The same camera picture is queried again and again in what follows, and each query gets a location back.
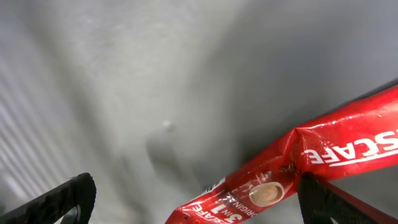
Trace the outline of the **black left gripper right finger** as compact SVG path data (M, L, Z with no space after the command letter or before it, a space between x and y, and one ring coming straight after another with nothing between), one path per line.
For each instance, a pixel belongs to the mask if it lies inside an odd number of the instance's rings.
M397 219L333 184L305 173L297 195L304 224L397 224Z

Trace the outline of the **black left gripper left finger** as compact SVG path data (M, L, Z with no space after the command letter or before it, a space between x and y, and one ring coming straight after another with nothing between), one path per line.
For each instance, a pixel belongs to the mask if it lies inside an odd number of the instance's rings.
M95 200L95 182L85 172L1 215L1 224L88 224Z

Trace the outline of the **red Nescafe coffee stick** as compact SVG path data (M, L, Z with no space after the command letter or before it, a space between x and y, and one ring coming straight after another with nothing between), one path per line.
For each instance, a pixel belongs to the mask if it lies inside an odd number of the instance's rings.
M341 179L397 164L397 88L293 128L167 219L241 223L297 191L302 174Z

